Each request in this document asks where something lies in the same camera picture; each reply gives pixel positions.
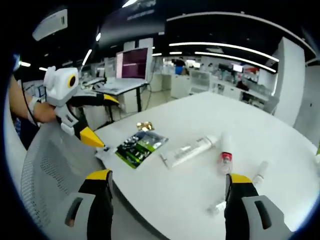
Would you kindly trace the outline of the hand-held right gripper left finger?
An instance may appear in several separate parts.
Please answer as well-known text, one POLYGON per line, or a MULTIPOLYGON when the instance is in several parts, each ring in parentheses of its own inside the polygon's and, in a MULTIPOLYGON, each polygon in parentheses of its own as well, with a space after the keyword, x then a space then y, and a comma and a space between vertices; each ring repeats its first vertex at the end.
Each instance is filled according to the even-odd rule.
POLYGON ((54 210, 48 224, 51 240, 110 240, 114 209, 113 172, 89 174, 79 190, 70 193, 54 210))

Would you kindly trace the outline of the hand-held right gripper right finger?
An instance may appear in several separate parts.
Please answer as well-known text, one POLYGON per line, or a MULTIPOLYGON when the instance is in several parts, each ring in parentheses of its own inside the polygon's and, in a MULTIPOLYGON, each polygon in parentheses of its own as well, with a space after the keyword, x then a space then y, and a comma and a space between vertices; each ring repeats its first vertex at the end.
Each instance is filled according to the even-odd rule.
POLYGON ((252 181, 228 173, 225 187, 225 238, 227 240, 288 240, 292 232, 283 212, 252 181))

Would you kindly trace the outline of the person's left hand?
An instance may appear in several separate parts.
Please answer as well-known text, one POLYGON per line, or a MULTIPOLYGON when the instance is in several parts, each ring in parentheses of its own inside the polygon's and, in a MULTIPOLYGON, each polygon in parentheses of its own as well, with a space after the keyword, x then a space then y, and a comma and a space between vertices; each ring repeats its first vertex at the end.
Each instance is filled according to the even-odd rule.
POLYGON ((34 117, 41 123, 49 123, 56 119, 54 106, 47 102, 37 102, 34 106, 34 117))

